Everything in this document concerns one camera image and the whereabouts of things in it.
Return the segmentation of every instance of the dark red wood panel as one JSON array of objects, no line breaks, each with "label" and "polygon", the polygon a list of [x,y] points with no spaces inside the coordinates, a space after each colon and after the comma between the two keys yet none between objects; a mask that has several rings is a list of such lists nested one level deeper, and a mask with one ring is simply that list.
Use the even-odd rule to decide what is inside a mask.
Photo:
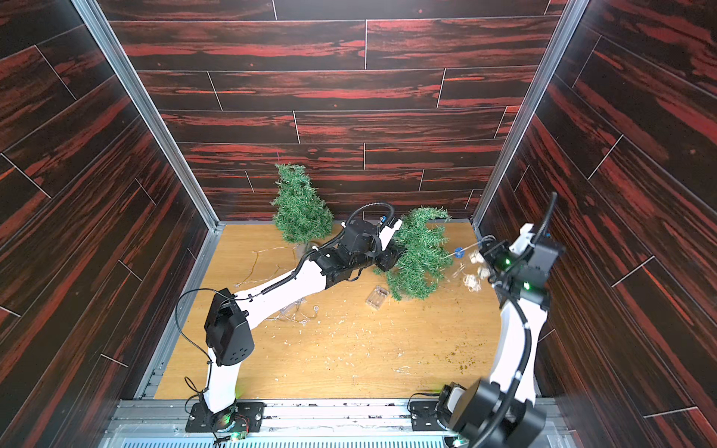
[{"label": "dark red wood panel", "polygon": [[112,76],[4,154],[54,196],[137,114],[117,77]]},{"label": "dark red wood panel", "polygon": [[297,112],[303,143],[493,138],[503,108]]},{"label": "dark red wood panel", "polygon": [[0,247],[48,201],[22,172],[0,156]]},{"label": "dark red wood panel", "polygon": [[592,1],[584,23],[639,56],[717,94],[717,11],[709,1]]},{"label": "dark red wood panel", "polygon": [[112,22],[137,70],[362,70],[357,22]]},{"label": "dark red wood panel", "polygon": [[717,214],[625,139],[590,181],[717,320]]},{"label": "dark red wood panel", "polygon": [[578,24],[563,57],[560,59],[558,68],[555,70],[556,75],[567,85],[572,86],[575,83],[599,38],[599,34],[582,23]]},{"label": "dark red wood panel", "polygon": [[702,415],[700,409],[659,415],[645,420],[663,438],[668,447],[717,447],[717,432]]},{"label": "dark red wood panel", "polygon": [[[560,340],[557,330],[538,343],[535,375],[541,393],[556,399],[568,428],[582,429],[583,422],[598,426],[595,406],[589,400],[580,373],[570,360],[570,355]],[[605,444],[608,441],[609,436],[604,432],[600,434],[599,439],[594,439],[596,443],[604,443],[603,447],[607,446]]]},{"label": "dark red wood panel", "polygon": [[[548,192],[532,167],[518,186],[516,198],[529,222],[537,222],[545,213]],[[683,391],[681,382],[673,377],[625,304],[600,275],[573,228],[573,222],[566,220],[562,213],[554,217],[549,228],[553,238],[566,247],[560,266],[568,269],[567,275],[573,277],[569,299],[578,314],[589,316],[586,330],[592,333],[610,366],[621,376],[627,395],[641,415],[691,406],[691,397]],[[620,329],[618,338],[611,333],[615,328]]]},{"label": "dark red wood panel", "polygon": [[702,200],[717,208],[717,98],[601,39],[575,90]]},{"label": "dark red wood panel", "polygon": [[279,149],[289,145],[178,143],[189,168],[269,170],[279,163]]},{"label": "dark red wood panel", "polygon": [[[276,209],[271,201],[274,193],[243,194],[229,189],[205,189],[219,218],[226,221],[237,219],[271,219]],[[322,193],[335,217],[346,216],[360,206],[375,201],[390,201],[402,214],[421,206],[443,207],[448,210],[463,210],[471,190],[460,191],[396,191],[390,194],[381,192],[361,193]]]},{"label": "dark red wood panel", "polygon": [[271,0],[99,0],[98,3],[108,20],[274,20]]},{"label": "dark red wood panel", "polygon": [[508,133],[513,127],[513,123],[516,121],[518,111],[521,109],[520,106],[508,106],[505,108],[503,119],[500,120],[500,125],[495,132],[495,138],[506,138]]},{"label": "dark red wood panel", "polygon": [[717,325],[656,259],[615,291],[695,404],[717,424]]},{"label": "dark red wood panel", "polygon": [[[0,253],[0,305],[25,314],[52,276],[135,183],[137,166],[151,157],[152,135],[136,124],[49,206],[28,223]],[[37,262],[37,254],[43,262]]]},{"label": "dark red wood panel", "polygon": [[443,70],[213,72],[224,110],[435,108]]},{"label": "dark red wood panel", "polygon": [[[148,132],[144,122],[139,126],[143,126]],[[158,203],[160,198],[179,182],[179,178],[154,140],[146,149],[146,160],[144,167],[137,173],[137,181],[149,197]]]},{"label": "dark red wood panel", "polygon": [[210,143],[298,143],[291,112],[161,111],[174,140]]},{"label": "dark red wood panel", "polygon": [[448,69],[439,108],[520,105],[537,66]]},{"label": "dark red wood panel", "polygon": [[505,171],[505,178],[508,179],[508,183],[511,185],[511,188],[513,188],[513,191],[518,188],[518,184],[528,169],[528,162],[523,154],[524,152],[525,151],[521,151],[521,148],[518,147],[511,164],[508,165],[508,170]]},{"label": "dark red wood panel", "polygon": [[537,65],[557,17],[371,20],[369,69]]},{"label": "dark red wood panel", "polygon": [[492,166],[427,169],[421,177],[421,191],[482,190],[492,172]]},{"label": "dark red wood panel", "polygon": [[536,114],[585,177],[621,136],[558,77],[548,85]]},{"label": "dark red wood panel", "polygon": [[492,166],[503,147],[491,140],[367,143],[366,169],[459,168]]},{"label": "dark red wood panel", "polygon": [[158,314],[159,310],[166,302],[174,306],[194,266],[194,258],[186,248],[197,232],[195,216],[198,214],[193,207],[184,209],[103,349],[106,355],[130,366],[123,399],[133,398],[164,326],[172,316],[172,309],[167,310],[166,315]]},{"label": "dark red wood panel", "polygon": [[180,183],[176,183],[160,200],[139,235],[122,254],[123,263],[135,275],[140,278],[147,275],[182,212],[190,203]]},{"label": "dark red wood panel", "polygon": [[76,98],[114,75],[85,25],[37,45]]},{"label": "dark red wood panel", "polygon": [[513,193],[508,180],[503,178],[498,190],[480,222],[480,234],[492,234],[498,240],[509,239],[513,241],[518,235],[526,217]]},{"label": "dark red wood panel", "polygon": [[135,343],[133,339],[129,339],[132,333],[129,331],[125,332],[123,346],[120,349],[123,348],[124,353],[127,354],[127,361],[125,363],[129,365],[130,373],[122,385],[122,390],[120,391],[121,399],[127,400],[133,398],[134,393],[139,387],[142,375],[147,369],[147,365],[159,343],[162,332],[164,332],[164,328],[172,316],[174,305],[177,303],[182,288],[186,283],[186,279],[191,272],[191,268],[194,266],[194,258],[183,242],[180,243],[179,247],[174,248],[174,250],[176,250],[176,253],[174,257],[171,258],[167,270],[158,273],[157,284],[149,285],[145,290],[140,286],[137,292],[137,295],[148,292],[151,294],[149,297],[154,297],[155,300],[141,310],[143,312],[146,311],[146,314],[134,318],[132,327],[128,327],[134,329],[134,327],[139,325],[138,330],[133,330],[133,336],[137,336],[143,330],[141,341]]},{"label": "dark red wood panel", "polygon": [[36,47],[0,60],[0,152],[74,100]]},{"label": "dark red wood panel", "polygon": [[17,448],[50,446],[69,413],[81,412],[73,408],[75,400],[139,284],[127,268],[115,263],[0,443]]},{"label": "dark red wood panel", "polygon": [[29,398],[75,323],[100,290],[153,204],[135,182],[121,194],[87,239],[0,343],[0,429]]},{"label": "dark red wood panel", "polygon": [[64,0],[6,0],[0,4],[0,59],[42,42],[82,20],[72,3]]},{"label": "dark red wood panel", "polygon": [[536,16],[545,0],[274,0],[279,20],[443,19],[449,17]]},{"label": "dark red wood panel", "polygon": [[548,7],[545,10],[545,14],[563,14],[563,10],[567,4],[568,0],[550,0]]},{"label": "dark red wood panel", "polygon": [[557,209],[570,221],[576,236],[611,284],[651,255],[537,117],[533,117],[521,146],[531,170],[546,190],[558,193]]},{"label": "dark red wood panel", "polygon": [[50,446],[97,446],[105,436],[105,428],[117,409],[119,390],[128,374],[126,367],[99,357],[92,375],[75,400],[62,431]]},{"label": "dark red wood panel", "polygon": [[221,110],[207,72],[137,72],[158,109]]},{"label": "dark red wood panel", "polygon": [[[276,182],[279,175],[274,171],[248,171],[254,191],[278,192]],[[372,191],[418,191],[421,184],[421,170],[383,171],[309,171],[311,185],[323,193],[365,193]]]}]

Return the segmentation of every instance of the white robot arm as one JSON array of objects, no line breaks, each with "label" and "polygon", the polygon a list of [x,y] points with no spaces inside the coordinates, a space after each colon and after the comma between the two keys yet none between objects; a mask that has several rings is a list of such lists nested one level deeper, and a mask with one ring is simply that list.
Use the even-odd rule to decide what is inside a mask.
[{"label": "white robot arm", "polygon": [[[533,408],[533,365],[538,334],[546,321],[550,296],[545,289],[549,271],[564,248],[546,235],[556,195],[536,233],[532,224],[521,229],[514,243],[491,241],[481,248],[500,302],[501,332],[490,378],[470,388],[451,383],[440,394],[439,423],[470,440],[470,448],[527,447],[543,429],[545,414]],[[378,225],[353,220],[363,209],[381,205],[389,213]],[[321,247],[304,254],[292,272],[263,285],[214,296],[204,328],[212,362],[207,387],[200,394],[190,420],[201,419],[216,432],[228,432],[235,422],[235,385],[239,368],[254,350],[251,330],[296,300],[348,280],[353,271],[376,265],[390,270],[405,249],[392,239],[402,221],[393,207],[374,203],[361,207],[346,220],[344,229]],[[504,422],[508,410],[519,416]]]}]

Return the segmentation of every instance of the fallen christmas tree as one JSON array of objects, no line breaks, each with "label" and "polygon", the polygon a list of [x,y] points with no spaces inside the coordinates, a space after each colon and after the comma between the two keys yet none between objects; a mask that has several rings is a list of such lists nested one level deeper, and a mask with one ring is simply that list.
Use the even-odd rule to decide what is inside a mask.
[{"label": "fallen christmas tree", "polygon": [[394,269],[386,273],[395,300],[403,297],[425,300],[438,288],[443,269],[453,264],[453,257],[443,248],[448,241],[444,235],[445,227],[429,228],[426,224],[431,219],[447,221],[450,216],[444,209],[432,207],[411,210],[394,235],[396,243],[406,248]]}]

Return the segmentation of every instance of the wooden tabletop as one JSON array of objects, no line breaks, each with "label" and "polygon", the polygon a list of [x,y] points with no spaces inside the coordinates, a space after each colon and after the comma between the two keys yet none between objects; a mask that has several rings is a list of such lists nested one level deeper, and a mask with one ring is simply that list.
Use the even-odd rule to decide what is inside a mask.
[{"label": "wooden tabletop", "polygon": [[[446,235],[451,251],[476,241],[468,223],[446,224]],[[482,291],[471,292],[462,274],[451,278],[461,262],[464,272],[476,273],[477,265],[467,257],[456,260],[438,291],[424,301],[396,302],[389,296],[379,310],[371,308],[366,298],[377,285],[386,287],[386,281],[366,270],[355,282],[306,297],[296,320],[304,318],[301,313],[313,317],[318,306],[306,325],[261,323],[252,331],[256,348],[242,364],[237,397],[405,398],[416,391],[439,391],[451,381],[469,386],[487,376],[500,338],[498,301],[486,282]],[[202,286],[235,292],[295,265],[293,246],[273,225],[230,225]],[[243,286],[235,286],[242,281]],[[200,292],[184,326],[201,347],[206,347],[204,321],[211,301],[212,293]],[[180,338],[155,398],[190,396],[184,376],[201,388],[206,356]]]}]

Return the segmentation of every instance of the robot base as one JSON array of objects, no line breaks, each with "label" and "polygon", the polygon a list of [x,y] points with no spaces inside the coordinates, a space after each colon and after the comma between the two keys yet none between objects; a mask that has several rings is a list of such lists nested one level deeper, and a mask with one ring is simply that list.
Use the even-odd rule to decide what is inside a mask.
[{"label": "robot base", "polygon": [[191,407],[185,432],[230,433],[247,431],[259,432],[264,419],[264,404],[261,401],[237,401],[232,406],[213,414],[204,400]]}]

